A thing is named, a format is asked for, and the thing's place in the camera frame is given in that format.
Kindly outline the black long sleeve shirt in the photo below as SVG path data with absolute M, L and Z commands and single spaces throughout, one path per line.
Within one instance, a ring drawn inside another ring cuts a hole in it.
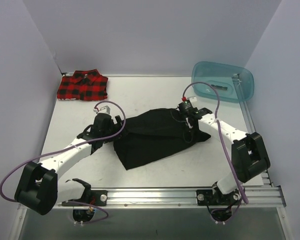
M 175 108 L 156 108 L 126 120 L 114 151 L 126 170 L 184 151 L 211 138 L 198 126 L 190 128 Z

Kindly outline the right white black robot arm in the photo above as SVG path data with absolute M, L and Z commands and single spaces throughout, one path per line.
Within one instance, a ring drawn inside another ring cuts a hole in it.
M 189 98 L 182 98 L 178 110 L 190 126 L 221 143 L 230 172 L 215 183 L 212 200 L 222 205 L 229 200 L 230 193 L 238 190 L 243 202 L 248 204 L 243 184 L 271 166 L 262 136 L 257 132 L 247 133 L 231 126 L 219 119 L 217 112 L 194 107 Z

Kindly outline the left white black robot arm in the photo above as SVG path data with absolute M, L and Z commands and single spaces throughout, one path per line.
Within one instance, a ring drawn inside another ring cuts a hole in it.
M 124 121 L 120 116 L 98 113 L 93 124 L 57 155 L 35 163 L 27 163 L 22 171 L 14 199 L 46 215 L 55 204 L 75 201 L 85 206 L 91 201 L 91 185 L 79 178 L 61 181 L 61 177 L 79 161 L 91 156 L 104 143 L 112 142 L 122 131 Z

